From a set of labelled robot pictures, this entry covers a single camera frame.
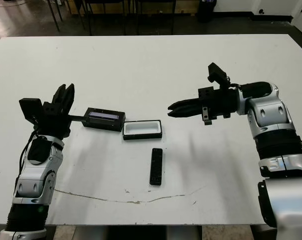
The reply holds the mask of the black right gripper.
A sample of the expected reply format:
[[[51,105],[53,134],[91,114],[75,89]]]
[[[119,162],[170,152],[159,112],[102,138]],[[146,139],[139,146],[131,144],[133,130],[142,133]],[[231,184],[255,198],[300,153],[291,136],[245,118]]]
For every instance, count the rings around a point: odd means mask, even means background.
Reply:
[[[238,91],[239,85],[234,88],[214,89],[205,87],[198,89],[198,98],[185,99],[174,102],[168,106],[169,117],[189,118],[202,114],[202,120],[205,125],[211,125],[217,116],[230,118],[231,113],[238,109]]]

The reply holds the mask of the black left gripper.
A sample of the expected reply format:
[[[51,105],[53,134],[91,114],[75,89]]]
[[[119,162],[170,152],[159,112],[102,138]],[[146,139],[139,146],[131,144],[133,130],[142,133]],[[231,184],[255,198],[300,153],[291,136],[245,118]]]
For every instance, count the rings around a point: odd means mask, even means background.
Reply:
[[[69,111],[74,102],[74,84],[66,87],[62,84],[53,95],[51,103],[44,102],[43,112],[34,116],[33,128],[38,134],[52,136],[58,139],[70,135],[70,125],[74,122],[85,122],[84,116],[70,115]]]

